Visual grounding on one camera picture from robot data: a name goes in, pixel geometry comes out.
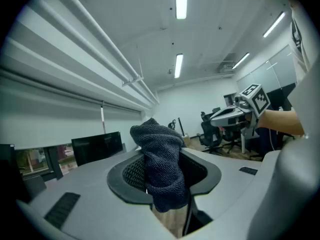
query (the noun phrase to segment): white wall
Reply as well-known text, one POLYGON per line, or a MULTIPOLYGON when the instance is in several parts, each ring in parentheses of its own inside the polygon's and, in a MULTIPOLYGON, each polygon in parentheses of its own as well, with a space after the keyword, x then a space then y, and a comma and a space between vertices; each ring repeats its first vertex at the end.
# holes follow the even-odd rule
POLYGON ((225 108, 224 95, 237 92, 231 78, 207 80, 189 85, 169 88, 158 92, 160 105, 155 107, 153 118, 160 125, 168 126, 176 119, 175 130, 181 133, 178 118, 184 133, 190 137, 203 134, 201 111, 212 113, 216 107, 225 108))
POLYGON ((272 56, 282 50, 285 46, 287 46, 289 44, 289 41, 290 29, 286 28, 272 43, 262 49, 259 53, 257 53, 253 57, 249 56, 246 64, 240 65, 238 67, 232 79, 236 82, 239 79, 245 77, 247 74, 257 69, 272 56))

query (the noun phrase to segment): ceiling vent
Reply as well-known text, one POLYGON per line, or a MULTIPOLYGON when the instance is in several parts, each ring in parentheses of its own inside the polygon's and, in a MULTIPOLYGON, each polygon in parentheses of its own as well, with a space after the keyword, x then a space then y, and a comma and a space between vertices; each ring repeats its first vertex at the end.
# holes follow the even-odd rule
POLYGON ((232 69, 235 65, 235 53, 229 53, 224 60, 219 64, 217 67, 219 73, 230 73, 234 72, 234 69, 232 69))

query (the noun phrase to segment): ceiling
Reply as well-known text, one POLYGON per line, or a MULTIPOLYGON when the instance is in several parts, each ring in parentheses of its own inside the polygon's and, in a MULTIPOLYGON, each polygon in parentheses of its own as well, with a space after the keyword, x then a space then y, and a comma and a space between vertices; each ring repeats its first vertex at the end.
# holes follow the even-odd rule
POLYGON ((142 69, 152 91, 214 76, 225 58, 237 62, 246 52, 257 53, 290 24, 286 16, 263 38, 280 12, 291 13, 286 0, 187 0, 187 17, 178 20, 175 0, 80 1, 138 74, 142 69), (181 74, 175 79, 181 53, 181 74))

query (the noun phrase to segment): roller blind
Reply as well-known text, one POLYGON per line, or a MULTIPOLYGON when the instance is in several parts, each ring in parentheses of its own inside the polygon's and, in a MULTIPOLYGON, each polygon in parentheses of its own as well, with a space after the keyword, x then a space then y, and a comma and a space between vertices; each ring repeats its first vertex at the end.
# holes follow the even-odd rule
POLYGON ((130 128, 142 124, 141 114, 112 107, 104 107, 103 114, 106 133, 120 132, 126 151, 132 151, 137 145, 130 135, 130 128))
POLYGON ((0 143, 18 149, 48 147, 103 134, 92 104, 0 78, 0 143))
POLYGON ((249 87, 251 84, 254 84, 255 81, 254 81, 253 77, 251 76, 251 74, 247 74, 245 77, 241 78, 236 83, 238 85, 239 92, 242 92, 247 87, 249 87))
POLYGON ((251 75, 254 82, 262 85, 266 93, 280 88, 272 64, 269 61, 267 63, 263 63, 256 70, 252 71, 251 75))
POLYGON ((280 87, 285 87, 297 82, 295 65, 292 58, 292 52, 289 46, 286 46, 278 54, 270 59, 275 74, 279 80, 280 87))

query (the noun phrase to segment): cable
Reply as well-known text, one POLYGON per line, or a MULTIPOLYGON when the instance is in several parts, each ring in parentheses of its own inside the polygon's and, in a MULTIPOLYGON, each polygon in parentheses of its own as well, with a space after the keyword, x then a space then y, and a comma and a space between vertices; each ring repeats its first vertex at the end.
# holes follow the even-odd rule
POLYGON ((271 147, 272 147, 273 151, 275 151, 274 145, 272 144, 272 139, 271 139, 271 130, 270 130, 270 129, 269 129, 269 137, 270 137, 270 144, 271 144, 271 147))

